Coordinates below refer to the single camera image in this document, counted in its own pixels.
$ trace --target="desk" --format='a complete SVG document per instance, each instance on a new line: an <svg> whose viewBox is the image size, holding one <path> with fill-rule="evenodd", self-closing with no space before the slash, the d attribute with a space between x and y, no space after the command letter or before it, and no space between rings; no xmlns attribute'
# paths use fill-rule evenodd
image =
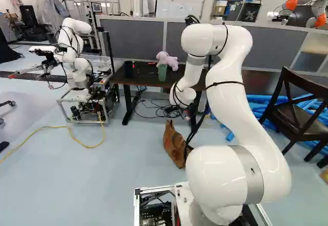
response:
<svg viewBox="0 0 328 226"><path fill-rule="evenodd" d="M176 81L183 77L185 73L185 68L185 65L179 65L179 70L175 72L168 69L165 81L159 81L158 74L156 74L158 72L156 64L149 65L147 62L135 61L133 69L133 78L125 78L124 66L118 69L115 74L110 78L110 82L115 84L123 84L124 87L127 112L123 118L122 125L128 124L134 112L134 108L136 107L140 99L140 93L138 92L133 98L133 100L131 100L130 85L171 88ZM190 110L190 115L193 116L190 119L192 128L196 125L196 114L194 113L197 111L201 92L205 90L205 75L206 70L203 70L198 84L192 87L194 90L196 90L197 93Z"/></svg>

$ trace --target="wooden chair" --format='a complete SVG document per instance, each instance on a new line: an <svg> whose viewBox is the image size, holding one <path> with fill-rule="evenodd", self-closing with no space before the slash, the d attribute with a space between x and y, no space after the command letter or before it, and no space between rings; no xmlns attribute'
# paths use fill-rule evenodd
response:
<svg viewBox="0 0 328 226"><path fill-rule="evenodd" d="M317 166L319 168L323 168L325 166L328 166L328 156L326 156L325 158L322 158L319 162L317 162Z"/></svg>
<svg viewBox="0 0 328 226"><path fill-rule="evenodd" d="M276 105L275 103L283 84L288 97L288 102ZM293 100L290 84L293 84L312 95ZM320 101L322 101L322 104L313 115L296 105L300 102L312 99L320 99ZM288 150L298 141L318 140L319 143L304 159L308 162L328 143L328 127L317 119L327 106L327 103L328 87L305 79L286 67L283 67L276 89L259 122L262 124L267 118L291 141L282 150L283 155L285 155L285 153L288 152Z"/></svg>

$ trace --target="green cup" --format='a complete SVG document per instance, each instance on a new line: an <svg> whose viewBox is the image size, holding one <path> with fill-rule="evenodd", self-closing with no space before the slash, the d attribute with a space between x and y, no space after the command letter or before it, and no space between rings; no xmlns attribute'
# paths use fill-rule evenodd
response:
<svg viewBox="0 0 328 226"><path fill-rule="evenodd" d="M158 79L160 81L165 81L167 69L168 69L168 65L159 65L159 67L158 67Z"/></svg>

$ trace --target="plush toy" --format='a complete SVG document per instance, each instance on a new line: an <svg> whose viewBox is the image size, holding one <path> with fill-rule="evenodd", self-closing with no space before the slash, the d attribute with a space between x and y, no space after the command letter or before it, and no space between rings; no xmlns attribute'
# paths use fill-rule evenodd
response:
<svg viewBox="0 0 328 226"><path fill-rule="evenodd" d="M156 59L159 60L156 67L159 67L159 65L168 65L172 67L172 71L178 70L178 57L171 57L167 52L161 51L156 55Z"/></svg>

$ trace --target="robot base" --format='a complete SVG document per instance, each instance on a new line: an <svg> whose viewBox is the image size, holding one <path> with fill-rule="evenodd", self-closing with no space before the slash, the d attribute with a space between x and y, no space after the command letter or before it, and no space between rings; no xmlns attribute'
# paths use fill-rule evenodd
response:
<svg viewBox="0 0 328 226"><path fill-rule="evenodd" d="M160 197L162 197L163 203L152 202ZM163 198L170 199L170 201L164 202ZM168 213L171 213L170 220L167 217ZM200 206L194 200L188 182L134 190L134 226L157 225L217 226L201 211ZM260 204L244 205L241 215L230 224L230 226L242 225L272 226Z"/></svg>
<svg viewBox="0 0 328 226"><path fill-rule="evenodd" d="M75 123L85 123L85 124L100 124L97 112L101 113L101 123L108 124L109 117L115 108L115 100L111 100L108 97L99 98L96 102L92 101L91 95L88 94L88 90L75 91L69 89L60 99L56 100L61 112L63 113L67 122ZM78 117L72 114L70 117L67 114L67 109L64 108L63 102L69 103L75 107ZM90 109L90 105L97 104L97 109ZM83 108L88 108L88 111L80 110L81 106Z"/></svg>

